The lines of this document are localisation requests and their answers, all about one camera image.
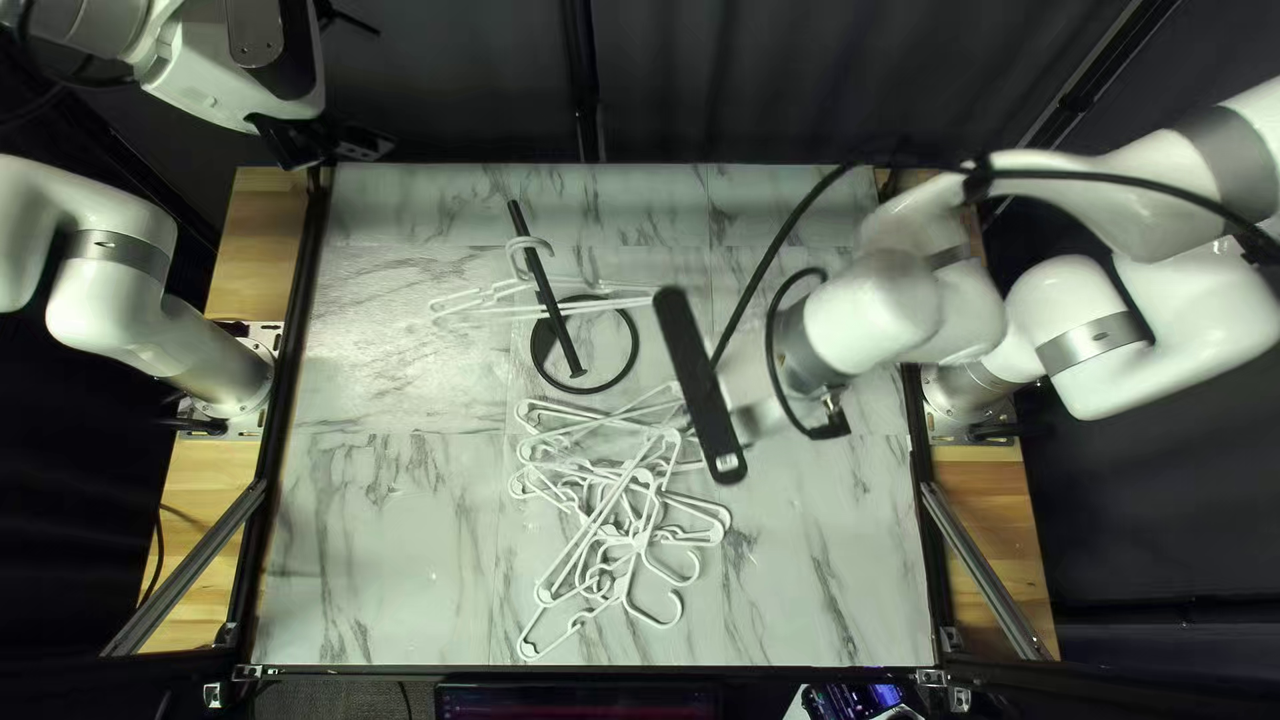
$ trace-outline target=table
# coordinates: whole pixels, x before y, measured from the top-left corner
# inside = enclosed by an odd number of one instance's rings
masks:
[[[252,295],[270,295],[270,291],[265,290],[270,287],[276,288],[276,299],[287,292],[293,250],[293,245],[291,243],[296,242],[297,228],[301,225],[301,179],[297,176],[288,176],[275,170],[242,170],[237,178],[236,193],[233,195],[228,215],[228,236],[224,240],[223,254],[215,275],[215,287],[211,292],[211,316],[234,314],[247,319],[278,319],[283,314],[283,309],[271,311],[273,309],[269,306],[270,299],[262,299],[261,307],[253,307],[252,301],[255,299]],[[776,211],[778,213],[785,214],[788,209],[786,202],[780,201],[777,205]],[[819,213],[815,219],[820,225],[822,214]],[[772,227],[776,227],[774,220],[760,220],[759,224],[762,232],[765,229],[772,232]],[[250,292],[229,290],[234,278],[248,277],[246,275],[246,270],[250,274],[255,270],[259,272],[261,279],[241,283],[242,287],[247,284]],[[270,316],[262,314],[264,311],[270,311]],[[184,507],[184,503],[193,501],[200,493],[211,500],[216,493],[221,492],[223,497],[229,500],[232,493],[247,482],[252,470],[252,457],[244,450],[236,451],[234,457],[221,454],[216,473],[218,482],[215,482],[214,474],[207,469],[210,466],[207,460],[216,451],[205,450],[205,461],[202,461],[200,457],[201,451],[186,447],[188,445],[191,443],[178,443],[175,447],[165,502],[170,506],[183,509],[188,514],[197,515],[198,520],[207,523],[216,515],[216,510],[214,510],[216,502],[206,502],[210,510],[205,511],[201,507],[196,512],[192,512],[189,506]],[[241,445],[239,447],[247,448],[252,446]],[[241,478],[239,484],[232,479],[237,475],[237,465],[241,466],[238,474]],[[940,479],[948,488],[952,502],[966,524],[970,528],[983,528],[983,532],[977,533],[978,542],[988,552],[988,557],[993,561],[997,573],[1001,573],[1006,578],[1006,582],[1011,577],[1018,578],[1019,582],[1014,584],[1015,597],[1023,601],[1024,607],[1028,609],[1028,612],[1042,630],[1048,629],[1046,635],[1051,638],[1050,642],[1052,644],[1051,623],[1046,624],[1044,621],[1048,619],[1047,600],[1043,593],[1043,582],[1039,578],[1038,552],[1034,547],[1034,525],[1030,521],[1025,484],[1021,482],[1019,473],[1020,464],[1016,461],[1001,461],[993,465],[972,465],[972,468],[978,469],[977,473],[982,478],[998,475],[996,480],[983,482],[980,486],[973,486],[970,482],[963,479],[964,475],[973,475],[974,471],[957,470],[959,474],[956,475],[951,475],[947,471],[947,468],[963,469],[966,466],[970,465],[963,460],[941,461],[938,462]],[[996,475],[992,475],[993,470],[1001,468],[1007,468],[1010,471],[1001,470]],[[1010,523],[1010,519],[1016,519],[1018,521]],[[177,561],[177,557],[173,555],[180,556],[179,553],[184,551],[180,542],[183,528],[177,524],[178,521],[174,518],[165,518],[166,534],[170,538],[175,536],[179,538],[178,542],[174,539],[169,542],[173,550],[170,551],[170,560],[166,562],[168,566],[172,566]],[[154,635],[147,650],[192,647],[207,642],[221,621],[225,609],[225,593],[228,592],[230,579],[229,573],[224,571],[219,574],[215,570],[220,565],[227,564],[228,560],[233,565],[234,553],[232,551],[224,552],[214,568],[201,578],[196,589],[188,593],[183,602],[179,603],[174,615]],[[959,574],[963,575],[963,570],[959,570]],[[982,618],[986,609],[980,607],[980,605],[975,606],[966,600],[963,584],[957,583],[956,587],[960,591],[957,593],[957,614],[963,629],[973,638],[982,638],[984,634],[989,637],[993,621],[989,619],[989,615],[984,619]]]

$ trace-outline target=pile of hangers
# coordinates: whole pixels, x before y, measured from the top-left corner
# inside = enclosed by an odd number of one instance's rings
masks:
[[[614,605],[658,629],[678,623],[685,606],[675,588],[698,580],[698,548],[719,544],[732,521],[724,506],[671,488],[705,466],[691,430],[682,429],[678,384],[662,384],[611,414],[525,398],[515,415],[529,436],[516,446],[520,469],[508,492],[544,501],[577,524],[535,580],[538,610],[516,641],[520,657],[543,657]],[[689,569],[669,568],[655,552],[663,547],[682,551]],[[643,607],[634,592],[641,573],[652,575],[646,584],[671,585],[669,610]],[[557,607],[577,610],[557,626],[556,612],[548,614]],[[535,643],[534,634],[553,639]]]

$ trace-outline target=black backdrop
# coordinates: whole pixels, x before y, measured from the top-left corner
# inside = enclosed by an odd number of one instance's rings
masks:
[[[1185,0],[1064,138],[1102,152],[1280,76],[1280,4]],[[1019,200],[987,229],[1007,288],[1030,264],[1108,252]],[[1280,273],[1267,272],[1272,288]],[[1052,428],[1024,443],[1064,657],[1280,678],[1280,350],[1093,423],[1051,389],[1019,411]]]
[[[0,37],[0,115],[49,88]],[[216,233],[100,117],[67,92],[28,122],[0,122],[0,152],[148,197],[183,227],[169,291],[204,306]],[[170,393],[45,329],[64,238],[36,297],[0,315],[0,659],[96,655],[128,619],[146,565],[173,433],[150,418]]]

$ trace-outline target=black curtain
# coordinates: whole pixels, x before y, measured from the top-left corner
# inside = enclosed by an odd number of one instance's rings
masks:
[[[216,243],[198,214],[72,92],[24,122],[50,90],[0,37],[0,152],[147,197],[182,227],[169,291],[204,306]],[[96,655],[143,582],[173,433],[150,419],[172,391],[50,337],[45,302],[65,238],[36,297],[0,315],[0,659]]]
[[[1185,0],[1060,149],[1103,152],[1280,76],[1280,5]],[[1007,288],[1032,264],[1110,251],[1016,200],[986,232]],[[1263,270],[1280,291],[1280,272]],[[1144,407],[1082,423],[1019,393],[1047,437],[1023,448],[1062,655],[1120,667],[1280,679],[1280,350]]]
[[[809,163],[1007,147],[1125,5],[595,0],[608,158]]]

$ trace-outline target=metal mounting plate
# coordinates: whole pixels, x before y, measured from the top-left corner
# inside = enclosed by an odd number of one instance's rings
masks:
[[[965,423],[957,423],[951,418],[938,413],[933,409],[928,401],[924,405],[924,423],[929,430],[929,445],[968,445],[968,446],[980,446],[980,447],[1010,447],[1014,445],[1015,438],[1011,437],[993,437],[979,441],[970,441],[965,430],[969,425]],[[998,404],[991,407],[991,421],[1001,424],[1014,424],[1018,421],[1018,413],[1014,410],[1014,401],[1010,398],[1001,400]]]

